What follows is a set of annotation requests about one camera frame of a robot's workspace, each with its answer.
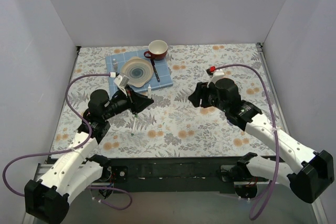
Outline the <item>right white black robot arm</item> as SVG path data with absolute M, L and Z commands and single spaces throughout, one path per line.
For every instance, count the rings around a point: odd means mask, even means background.
M 289 187 L 302 201 L 313 203 L 334 182 L 332 155 L 325 150 L 317 152 L 306 147 L 272 126 L 261 109 L 241 99 L 233 80 L 199 82 L 188 99 L 196 108 L 213 106 L 223 111 L 232 125 L 272 150 L 278 147 L 283 161 L 279 164 L 276 181 Z

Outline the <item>white blue marker pen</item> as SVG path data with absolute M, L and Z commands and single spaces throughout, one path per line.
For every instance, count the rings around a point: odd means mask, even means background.
M 150 84 L 148 85 L 147 96 L 149 99 L 152 98 L 152 88 Z

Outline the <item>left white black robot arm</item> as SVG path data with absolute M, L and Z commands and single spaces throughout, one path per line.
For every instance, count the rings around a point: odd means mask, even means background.
M 61 223 L 83 190 L 95 180 L 106 182 L 111 178 L 107 158 L 89 157 L 108 132 L 108 120 L 126 110 L 138 114 L 153 102 L 129 86 L 112 97 L 105 90 L 94 91 L 69 148 L 39 180 L 25 185 L 26 212 L 46 223 Z

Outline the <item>white green marker pen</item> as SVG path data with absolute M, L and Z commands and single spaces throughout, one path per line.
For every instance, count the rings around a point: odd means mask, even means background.
M 137 124 L 137 119 L 138 119 L 138 114 L 136 113 L 134 115 L 134 120 L 133 120 L 133 126 L 132 126 L 132 131 L 131 131 L 131 135 L 133 136 L 135 133 L 135 129 L 136 129 L 136 124 Z

